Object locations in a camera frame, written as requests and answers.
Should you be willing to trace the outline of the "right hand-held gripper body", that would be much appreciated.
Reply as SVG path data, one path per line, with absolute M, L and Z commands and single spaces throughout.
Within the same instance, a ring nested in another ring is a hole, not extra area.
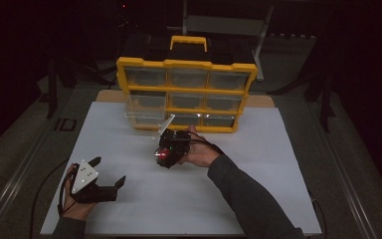
M 175 114 L 171 114 L 168 119 L 159 126 L 154 139 L 158 140 L 157 149 L 155 150 L 155 159 L 159 158 L 158 148 L 161 146 L 172 146 L 172 151 L 167 157 L 181 157 L 189 150 L 191 136 L 184 130 L 173 130 L 168 127 L 175 119 Z

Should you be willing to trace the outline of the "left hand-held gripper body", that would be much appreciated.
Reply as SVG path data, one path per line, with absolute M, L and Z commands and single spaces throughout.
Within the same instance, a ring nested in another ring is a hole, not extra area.
M 73 182 L 70 195 L 78 203 L 89 204 L 115 201 L 117 191 L 113 186 L 98 186 L 96 184 L 99 173 L 89 162 L 82 161 L 74 164 Z

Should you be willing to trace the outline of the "clear plastic drawer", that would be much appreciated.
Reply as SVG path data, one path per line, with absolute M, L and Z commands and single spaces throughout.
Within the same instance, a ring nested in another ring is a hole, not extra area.
M 126 97 L 124 115 L 136 129 L 157 129 L 165 121 L 164 93 L 131 92 Z

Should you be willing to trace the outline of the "yellow drawer cabinet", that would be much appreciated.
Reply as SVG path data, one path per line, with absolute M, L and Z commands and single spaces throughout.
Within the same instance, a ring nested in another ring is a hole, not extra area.
M 124 51 L 116 61 L 117 80 L 127 97 L 124 81 L 126 67 L 186 68 L 210 71 L 249 72 L 249 87 L 256 78 L 258 68 L 249 44 L 245 40 L 208 40 L 204 37 L 173 36 L 171 39 L 135 35 L 130 37 Z

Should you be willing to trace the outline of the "person's right hand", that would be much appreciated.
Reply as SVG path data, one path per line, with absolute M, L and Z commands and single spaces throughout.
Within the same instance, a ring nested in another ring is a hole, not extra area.
M 190 149 L 185 153 L 179 163 L 192 163 L 199 167 L 209 167 L 211 163 L 221 155 L 204 136 L 197 133 L 196 127 L 190 125 L 186 128 L 190 132 L 193 141 L 190 143 Z

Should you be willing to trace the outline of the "person's left hand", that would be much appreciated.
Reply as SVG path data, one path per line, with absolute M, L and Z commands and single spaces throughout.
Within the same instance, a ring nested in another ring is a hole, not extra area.
M 72 177 L 70 173 L 74 170 L 74 166 L 71 164 L 67 169 L 68 179 L 65 183 L 65 196 L 64 196 L 64 205 L 63 205 L 63 213 L 62 216 L 66 218 L 72 218 L 76 220 L 86 221 L 91 214 L 92 210 L 96 206 L 95 203 L 89 204 L 81 204 L 78 203 L 75 199 L 70 195 L 70 188 L 72 183 Z

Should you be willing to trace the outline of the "white table sheet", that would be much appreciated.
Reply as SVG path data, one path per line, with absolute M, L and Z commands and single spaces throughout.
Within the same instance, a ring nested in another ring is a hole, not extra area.
M 204 168 L 159 166 L 152 131 L 135 130 L 121 103 L 92 103 L 71 162 L 100 157 L 100 185 L 125 184 L 116 201 L 98 204 L 86 231 L 94 236 L 239 236 L 240 225 Z M 280 204 L 307 236 L 321 232 L 281 113 L 248 108 L 235 133 L 209 133 L 217 144 Z

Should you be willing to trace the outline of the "set of clear drawers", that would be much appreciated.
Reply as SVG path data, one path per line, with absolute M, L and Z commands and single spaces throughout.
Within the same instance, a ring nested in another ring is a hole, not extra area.
M 126 67 L 126 93 L 166 95 L 165 120 L 172 127 L 188 124 L 204 131 L 230 132 L 238 125 L 247 96 L 249 72 L 210 71 L 186 68 Z

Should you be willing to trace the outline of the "black stand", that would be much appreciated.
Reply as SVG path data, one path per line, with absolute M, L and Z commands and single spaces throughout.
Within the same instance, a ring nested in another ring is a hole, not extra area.
M 54 56 L 48 63 L 48 119 L 54 115 L 58 107 L 57 80 L 60 80 L 65 88 L 73 88 L 76 85 L 71 61 L 67 57 Z
M 333 73 L 329 67 L 323 67 L 313 73 L 304 97 L 308 102 L 321 98 L 319 122 L 323 130 L 329 132 L 328 118 L 330 116 L 330 97 Z

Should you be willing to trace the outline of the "grey metal stand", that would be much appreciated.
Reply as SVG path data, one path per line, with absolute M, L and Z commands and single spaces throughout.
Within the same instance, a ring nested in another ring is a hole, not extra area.
M 188 0 L 182 0 L 182 6 L 181 33 L 183 35 L 187 35 L 189 32 L 202 32 L 257 37 L 258 43 L 252 50 L 258 68 L 257 81 L 262 82 L 265 79 L 260 54 L 275 10 L 274 5 L 268 5 L 267 13 L 262 20 L 190 15 L 188 13 Z

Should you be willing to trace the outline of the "metal rail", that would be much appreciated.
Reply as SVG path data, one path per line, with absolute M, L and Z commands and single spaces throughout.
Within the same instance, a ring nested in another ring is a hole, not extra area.
M 48 119 L 48 107 L 33 103 L 0 138 L 0 222 L 22 187 L 29 168 L 52 131 L 74 89 L 59 89 L 56 109 Z
M 363 239 L 382 239 L 382 177 L 340 100 L 331 106 L 328 130 L 319 121 L 320 104 L 307 103 L 331 165 Z

